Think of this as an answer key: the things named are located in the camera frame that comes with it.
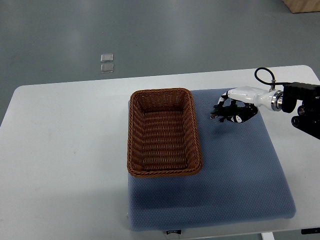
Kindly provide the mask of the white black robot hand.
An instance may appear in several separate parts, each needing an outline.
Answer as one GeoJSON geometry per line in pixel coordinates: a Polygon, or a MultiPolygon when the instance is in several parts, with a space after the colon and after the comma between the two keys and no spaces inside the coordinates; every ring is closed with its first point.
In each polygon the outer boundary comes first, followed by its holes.
{"type": "Polygon", "coordinates": [[[279,112],[282,110],[283,92],[280,90],[264,90],[256,87],[238,87],[223,93],[217,104],[224,107],[231,104],[231,100],[235,100],[239,107],[250,106],[251,112],[244,122],[250,120],[258,113],[258,107],[264,106],[268,110],[279,112]]]}

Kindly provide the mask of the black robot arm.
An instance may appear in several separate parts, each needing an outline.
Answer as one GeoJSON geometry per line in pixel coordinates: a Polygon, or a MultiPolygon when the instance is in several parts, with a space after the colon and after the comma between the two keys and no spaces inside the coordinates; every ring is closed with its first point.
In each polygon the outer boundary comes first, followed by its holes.
{"type": "Polygon", "coordinates": [[[291,118],[293,127],[320,138],[320,86],[293,82],[283,86],[281,110],[297,115],[291,118]]]}

